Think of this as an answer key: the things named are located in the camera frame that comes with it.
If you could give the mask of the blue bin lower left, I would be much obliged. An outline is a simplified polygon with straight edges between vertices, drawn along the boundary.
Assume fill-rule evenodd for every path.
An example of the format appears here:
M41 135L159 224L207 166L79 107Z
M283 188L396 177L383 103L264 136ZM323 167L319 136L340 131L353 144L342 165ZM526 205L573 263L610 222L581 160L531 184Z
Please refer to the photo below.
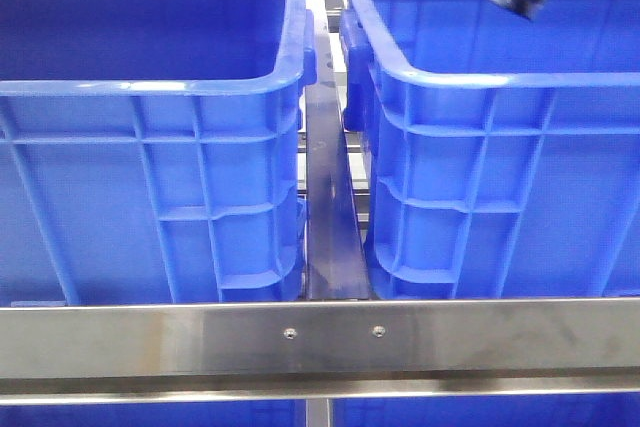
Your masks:
M296 400L3 406L3 426L302 426Z

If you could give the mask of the steel front shelf rail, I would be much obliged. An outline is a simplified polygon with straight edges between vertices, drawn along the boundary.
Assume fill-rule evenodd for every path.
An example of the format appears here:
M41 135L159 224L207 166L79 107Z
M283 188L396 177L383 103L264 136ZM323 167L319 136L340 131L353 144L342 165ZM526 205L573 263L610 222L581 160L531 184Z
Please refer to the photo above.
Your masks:
M8 308L8 405L634 392L639 302Z

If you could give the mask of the blue plastic bin left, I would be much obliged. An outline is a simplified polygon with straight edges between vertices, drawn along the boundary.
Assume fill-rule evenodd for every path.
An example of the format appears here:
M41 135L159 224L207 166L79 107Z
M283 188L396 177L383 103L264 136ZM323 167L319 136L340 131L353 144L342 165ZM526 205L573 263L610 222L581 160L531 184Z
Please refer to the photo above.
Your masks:
M306 0L1 0L1 302L291 301Z

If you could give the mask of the blue plastic bin right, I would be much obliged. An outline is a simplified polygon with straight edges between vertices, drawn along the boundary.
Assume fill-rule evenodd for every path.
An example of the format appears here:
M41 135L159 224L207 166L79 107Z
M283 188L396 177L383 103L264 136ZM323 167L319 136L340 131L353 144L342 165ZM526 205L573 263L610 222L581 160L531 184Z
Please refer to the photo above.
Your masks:
M383 299L639 292L639 0L350 0Z

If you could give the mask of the steel centre divider bar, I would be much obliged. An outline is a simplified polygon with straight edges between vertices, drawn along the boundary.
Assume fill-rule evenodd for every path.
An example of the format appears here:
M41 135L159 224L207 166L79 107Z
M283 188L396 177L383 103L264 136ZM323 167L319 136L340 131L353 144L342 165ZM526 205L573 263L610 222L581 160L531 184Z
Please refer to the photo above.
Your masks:
M325 0L307 0L314 16L317 81L305 89L307 298L370 297L334 74Z

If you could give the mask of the blue plastic bin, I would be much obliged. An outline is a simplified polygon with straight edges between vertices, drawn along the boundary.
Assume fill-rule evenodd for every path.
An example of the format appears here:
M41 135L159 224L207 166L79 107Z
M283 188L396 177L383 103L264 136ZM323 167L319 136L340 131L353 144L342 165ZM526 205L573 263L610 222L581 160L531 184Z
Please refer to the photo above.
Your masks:
M350 0L383 299L639 292L639 0Z
M291 301L306 0L1 0L1 302Z

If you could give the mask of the blue bin lower right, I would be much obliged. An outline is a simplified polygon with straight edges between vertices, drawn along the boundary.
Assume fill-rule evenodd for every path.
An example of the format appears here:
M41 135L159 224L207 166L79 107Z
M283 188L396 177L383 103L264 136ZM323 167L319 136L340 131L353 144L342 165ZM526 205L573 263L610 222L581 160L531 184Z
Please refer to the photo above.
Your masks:
M362 398L333 402L336 426L637 426L637 393Z

